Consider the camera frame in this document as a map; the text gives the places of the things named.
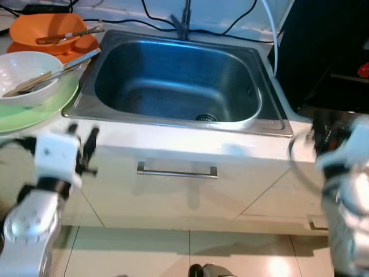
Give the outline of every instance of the sink drain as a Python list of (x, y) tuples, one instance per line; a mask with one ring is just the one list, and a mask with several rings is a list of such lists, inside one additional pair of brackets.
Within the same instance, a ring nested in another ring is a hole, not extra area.
[(214, 122), (218, 121), (216, 117), (212, 116), (211, 114), (200, 114), (197, 118), (197, 121), (208, 121), (208, 122)]

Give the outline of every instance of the wall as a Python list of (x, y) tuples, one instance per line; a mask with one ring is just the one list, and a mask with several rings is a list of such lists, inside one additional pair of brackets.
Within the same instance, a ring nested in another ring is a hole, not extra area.
[[(21, 9), (26, 3), (49, 3), (35, 0), (3, 0), (8, 7)], [(53, 3), (69, 3), (69, 0), (53, 0)], [(145, 0), (152, 16), (169, 19), (170, 14), (181, 18), (185, 0)], [(221, 32), (237, 17), (250, 8), (254, 0), (192, 0), (191, 27)], [(268, 0), (277, 26), (281, 26), (287, 16), (293, 0)], [(141, 0), (80, 0), (74, 10), (83, 18), (102, 18), (121, 20), (126, 18), (147, 19)], [(165, 23), (154, 21), (161, 27)], [(259, 0), (255, 9), (239, 21), (229, 33), (253, 39), (272, 40), (270, 24), (262, 2)]]

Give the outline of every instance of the green plate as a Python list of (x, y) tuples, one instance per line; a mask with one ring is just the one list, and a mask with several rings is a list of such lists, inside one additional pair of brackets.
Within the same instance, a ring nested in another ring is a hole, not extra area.
[(78, 78), (67, 75), (60, 79), (57, 91), (44, 103), (35, 107), (15, 107), (0, 104), (0, 133), (30, 127), (53, 116), (64, 108), (78, 90)]

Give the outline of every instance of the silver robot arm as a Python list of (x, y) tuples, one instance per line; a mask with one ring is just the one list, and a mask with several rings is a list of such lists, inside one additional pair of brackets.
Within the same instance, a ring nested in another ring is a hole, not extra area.
[(95, 150), (98, 129), (92, 130), (83, 155), (80, 140), (69, 133), (41, 133), (35, 149), (36, 186), (9, 212), (3, 224), (1, 277), (48, 277), (51, 249), (61, 229), (65, 202), (80, 189), (83, 172)]
[(313, 124), (316, 167), (326, 179), (321, 207), (336, 276), (369, 276), (369, 178), (363, 172), (369, 162), (369, 119), (318, 125)]

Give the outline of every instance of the white cabinet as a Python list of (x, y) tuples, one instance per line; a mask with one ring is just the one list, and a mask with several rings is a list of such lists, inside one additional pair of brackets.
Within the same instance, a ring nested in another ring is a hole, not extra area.
[[(25, 183), (34, 184), (35, 167), (30, 153), (21, 148), (0, 150), (0, 216), (14, 206), (18, 192)], [(80, 191), (75, 191), (66, 203), (63, 224), (102, 226), (92, 207)]]
[[(218, 179), (137, 175), (146, 170), (209, 174)], [(285, 162), (249, 159), (211, 164), (96, 155), (96, 179), (83, 192), (106, 227), (222, 230), (288, 169)]]

